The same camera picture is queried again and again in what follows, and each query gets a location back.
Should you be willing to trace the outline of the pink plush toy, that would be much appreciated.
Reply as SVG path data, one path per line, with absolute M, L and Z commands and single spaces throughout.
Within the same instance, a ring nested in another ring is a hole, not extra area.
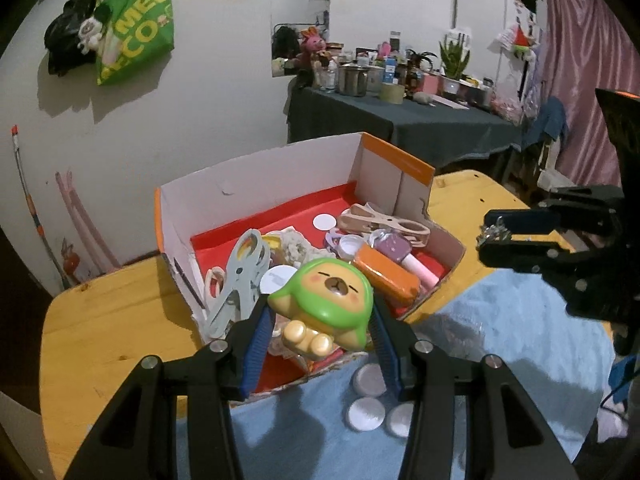
M 316 26 L 309 26 L 300 33 L 303 37 L 303 41 L 300 44 L 300 66 L 311 68 L 312 57 L 326 50 L 326 40 L 321 37 Z

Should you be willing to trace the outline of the grey large clothes peg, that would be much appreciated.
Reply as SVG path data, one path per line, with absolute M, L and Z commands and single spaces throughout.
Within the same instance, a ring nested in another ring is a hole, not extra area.
M 260 295 L 259 283 L 269 269 L 271 250 L 255 229 L 235 243 L 226 270 L 210 268 L 205 275 L 204 318 L 198 321 L 206 344 L 224 338 L 231 327 L 250 317 Z

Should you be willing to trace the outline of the green bear figurine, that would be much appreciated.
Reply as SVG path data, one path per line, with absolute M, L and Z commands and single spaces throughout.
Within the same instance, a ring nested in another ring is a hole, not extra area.
M 312 260 L 270 294 L 267 302 L 288 320 L 281 339 L 300 356 L 320 361 L 336 347 L 366 348 L 373 288 L 349 263 L 334 258 Z

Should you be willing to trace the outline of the potted snake plant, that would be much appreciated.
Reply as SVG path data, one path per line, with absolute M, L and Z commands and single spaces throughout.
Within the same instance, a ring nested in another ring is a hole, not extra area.
M 460 29 L 450 29 L 439 43 L 440 60 L 444 71 L 442 93 L 455 96 L 460 88 L 460 79 L 469 64 L 471 51 L 470 37 Z

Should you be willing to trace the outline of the black bag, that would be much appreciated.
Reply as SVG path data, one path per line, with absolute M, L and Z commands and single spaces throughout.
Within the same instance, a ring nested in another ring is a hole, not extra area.
M 67 0 L 62 13 L 44 33 L 50 75 L 62 77 L 70 70 L 96 62 L 103 29 L 110 16 L 98 0 Z

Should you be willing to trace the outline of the tape roll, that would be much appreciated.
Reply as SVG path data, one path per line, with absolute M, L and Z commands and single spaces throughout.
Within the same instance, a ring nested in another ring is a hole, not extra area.
M 385 103 L 399 105 L 405 99 L 405 87 L 402 84 L 383 82 L 378 98 Z

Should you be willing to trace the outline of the large white printed lid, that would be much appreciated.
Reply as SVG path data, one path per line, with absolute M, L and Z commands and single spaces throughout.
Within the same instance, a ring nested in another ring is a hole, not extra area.
M 286 285 L 296 272 L 296 267 L 289 266 L 288 264 L 272 266 L 260 279 L 260 292 L 264 295 L 271 295 L 274 292 L 277 292 Z

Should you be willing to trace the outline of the pink curtain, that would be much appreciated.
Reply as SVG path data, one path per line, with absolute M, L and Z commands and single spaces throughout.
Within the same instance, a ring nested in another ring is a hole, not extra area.
M 639 92 L 639 53 L 604 0 L 546 0 L 544 94 L 564 106 L 556 169 L 578 185 L 620 184 L 597 88 Z

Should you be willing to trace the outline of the green Meco shopping bag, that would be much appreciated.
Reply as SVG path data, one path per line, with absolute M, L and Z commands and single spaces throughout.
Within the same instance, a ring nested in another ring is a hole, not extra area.
M 96 55 L 96 83 L 116 84 L 141 72 L 175 47 L 172 0 L 104 0 Z

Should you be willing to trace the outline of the beige large clothes peg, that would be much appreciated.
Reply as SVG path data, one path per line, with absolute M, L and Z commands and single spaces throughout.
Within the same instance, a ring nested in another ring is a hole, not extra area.
M 382 229 L 404 236 L 416 248 L 427 245 L 431 230 L 423 223 L 383 214 L 367 205 L 353 204 L 336 220 L 337 227 L 350 234 L 372 234 Z

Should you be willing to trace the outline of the orange rectangular case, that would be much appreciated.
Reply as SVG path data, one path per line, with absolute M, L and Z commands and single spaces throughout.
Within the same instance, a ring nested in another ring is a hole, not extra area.
M 421 284 L 416 275 L 368 245 L 358 249 L 352 264 L 375 289 L 398 306 L 410 307 L 420 295 Z

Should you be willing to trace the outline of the cream crochet scrunchie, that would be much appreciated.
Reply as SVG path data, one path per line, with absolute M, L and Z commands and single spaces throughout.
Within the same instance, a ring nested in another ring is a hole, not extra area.
M 280 231 L 274 234 L 278 246 L 272 251 L 275 263 L 287 264 L 299 269 L 304 264 L 323 256 L 323 252 L 312 246 L 302 233 L 296 230 Z

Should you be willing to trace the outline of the steel pot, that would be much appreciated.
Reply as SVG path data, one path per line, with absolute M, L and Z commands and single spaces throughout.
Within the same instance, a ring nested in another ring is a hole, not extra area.
M 367 94 L 369 66 L 344 64 L 338 68 L 337 92 L 343 96 L 365 96 Z

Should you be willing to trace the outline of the white bottle cap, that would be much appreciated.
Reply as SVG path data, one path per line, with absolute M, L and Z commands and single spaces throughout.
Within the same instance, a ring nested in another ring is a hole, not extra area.
M 384 405 L 377 398 L 365 396 L 352 402 L 346 412 L 346 422 L 352 430 L 368 432 L 378 429 L 386 416 Z
M 407 439 L 411 428 L 412 415 L 412 402 L 398 404 L 386 414 L 386 430 L 396 438 Z
M 352 388 L 358 396 L 378 398 L 386 393 L 386 383 L 378 363 L 367 363 L 352 376 Z

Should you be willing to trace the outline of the orange cardboard box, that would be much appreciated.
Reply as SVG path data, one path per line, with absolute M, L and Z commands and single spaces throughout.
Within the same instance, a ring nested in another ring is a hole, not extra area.
M 158 247 L 198 328 L 198 321 L 204 318 L 205 275 L 215 266 L 226 270 L 232 249 L 245 231 L 259 231 L 269 245 L 269 269 L 279 265 L 272 258 L 278 246 L 274 234 L 289 230 L 302 233 L 323 252 L 321 258 L 354 266 L 358 249 L 371 247 L 371 234 L 345 233 L 336 220 L 353 204 L 367 205 L 383 214 L 423 223 L 431 230 L 427 245 L 412 246 L 412 253 L 440 278 L 435 288 L 427 290 L 420 282 L 414 304 L 401 307 L 371 285 L 373 295 L 380 294 L 387 301 L 390 313 L 404 318 L 424 304 L 464 254 L 463 245 L 428 218 L 433 174 L 425 162 L 367 133 L 329 136 L 242 156 L 156 191 Z M 281 387 L 297 379 L 295 361 L 317 368 L 349 352 L 336 347 L 320 361 L 300 356 L 281 339 L 288 320 L 276 312 L 274 319 L 269 345 L 278 353 L 266 363 L 255 390 Z

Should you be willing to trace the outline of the dark green clothed table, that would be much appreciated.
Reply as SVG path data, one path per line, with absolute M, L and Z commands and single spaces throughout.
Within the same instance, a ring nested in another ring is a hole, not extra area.
M 288 103 L 291 143 L 366 132 L 422 159 L 436 169 L 453 162 L 485 159 L 521 146 L 521 130 L 477 108 L 454 110 L 405 100 L 386 103 L 374 96 L 342 96 L 295 89 Z

